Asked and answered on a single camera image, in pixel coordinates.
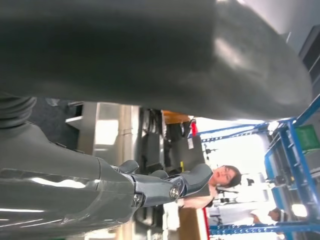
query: light fixture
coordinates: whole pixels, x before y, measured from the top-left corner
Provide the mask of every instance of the light fixture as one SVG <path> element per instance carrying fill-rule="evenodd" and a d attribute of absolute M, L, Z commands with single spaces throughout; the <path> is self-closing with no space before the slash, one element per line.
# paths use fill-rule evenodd
<path fill-rule="evenodd" d="M 279 126 L 279 123 L 278 121 L 272 121 L 268 125 L 268 131 L 274 132 L 278 126 Z"/>
<path fill-rule="evenodd" d="M 308 216 L 306 208 L 303 204 L 293 204 L 291 208 L 293 213 L 297 217 L 305 218 Z"/>

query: blue metal beam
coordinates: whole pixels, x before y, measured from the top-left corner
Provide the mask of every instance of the blue metal beam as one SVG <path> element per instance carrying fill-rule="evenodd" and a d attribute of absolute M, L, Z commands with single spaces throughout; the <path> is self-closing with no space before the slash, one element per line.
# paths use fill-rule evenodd
<path fill-rule="evenodd" d="M 223 140 L 223 139 L 229 139 L 229 138 L 235 138 L 235 137 L 241 137 L 241 136 L 245 136 L 245 135 L 252 135 L 252 134 L 263 134 L 267 133 L 268 130 L 261 130 L 261 131 L 252 131 L 252 129 L 250 130 L 245 130 L 245 131 L 239 131 L 239 132 L 235 132 L 233 134 L 226 135 L 226 136 L 217 136 L 217 137 L 211 137 L 211 138 L 205 138 L 202 139 L 202 143 L 208 143 L 208 142 L 213 142 L 213 141 L 218 141 L 218 140 Z"/>
<path fill-rule="evenodd" d="M 229 126 L 229 127 L 225 127 L 225 128 L 219 128 L 219 129 L 213 129 L 209 131 L 201 131 L 198 132 L 197 135 L 202 135 L 202 134 L 213 134 L 217 132 L 221 132 L 221 131 L 226 131 L 226 130 L 232 130 L 232 129 L 242 129 L 242 128 L 246 128 L 246 127 L 254 127 L 260 124 L 242 124 L 242 125 L 237 125 L 237 126 Z"/>
<path fill-rule="evenodd" d="M 300 126 L 309 119 L 312 114 L 320 108 L 320 94 L 315 98 L 307 109 L 297 118 L 295 126 Z"/>
<path fill-rule="evenodd" d="M 248 234 L 248 233 L 291 233 L 291 232 L 318 232 L 319 223 L 308 221 L 279 222 L 276 224 L 253 225 L 211 225 L 210 234 Z"/>

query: person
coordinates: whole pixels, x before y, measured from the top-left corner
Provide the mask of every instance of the person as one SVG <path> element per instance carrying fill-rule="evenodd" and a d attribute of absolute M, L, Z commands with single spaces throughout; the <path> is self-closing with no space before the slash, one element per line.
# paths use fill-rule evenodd
<path fill-rule="evenodd" d="M 177 204 L 181 208 L 202 209 L 218 195 L 216 187 L 232 188 L 241 181 L 242 174 L 238 168 L 231 165 L 220 166 L 213 170 L 213 176 L 208 182 L 209 196 L 180 198 L 177 200 Z"/>
<path fill-rule="evenodd" d="M 253 217 L 254 224 L 261 224 L 262 222 L 263 222 L 261 221 L 254 210 L 252 211 L 250 215 Z M 275 222 L 287 222 L 288 220 L 288 213 L 278 207 L 269 211 L 267 215 Z"/>

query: blue shelf rack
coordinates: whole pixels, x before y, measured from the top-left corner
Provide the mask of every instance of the blue shelf rack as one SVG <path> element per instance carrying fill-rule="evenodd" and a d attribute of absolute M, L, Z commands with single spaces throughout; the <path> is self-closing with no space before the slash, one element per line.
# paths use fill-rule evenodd
<path fill-rule="evenodd" d="M 301 202 L 307 210 L 308 218 L 306 221 L 278 222 L 277 224 L 211 225 L 209 229 L 210 234 L 225 235 L 275 232 L 285 233 L 287 240 L 293 240 L 294 238 L 291 232 L 320 232 L 320 199 L 295 130 L 295 127 L 305 123 L 319 108 L 320 95 L 316 97 L 309 107 L 297 119 L 291 118 L 280 121 L 280 125 L 278 128 L 275 138 L 270 143 L 268 151 L 265 155 L 266 164 L 267 164 L 269 162 L 269 157 L 272 154 L 281 146 L 283 147 L 292 176 L 294 178 L 294 185 L 296 186 L 295 189 L 297 190 Z M 251 126 L 253 127 L 251 130 L 241 130 L 242 128 Z M 238 132 L 229 135 L 202 139 L 202 143 L 208 143 L 244 135 L 266 134 L 268 132 L 267 130 L 265 130 L 267 126 L 268 123 L 243 124 L 223 129 L 199 132 L 198 135 L 239 129 Z M 269 178 L 275 177 L 272 172 L 268 172 L 268 176 Z M 283 203 L 279 200 L 281 198 L 277 196 L 277 194 L 278 195 L 278 192 L 272 192 L 276 205 L 283 209 Z"/>

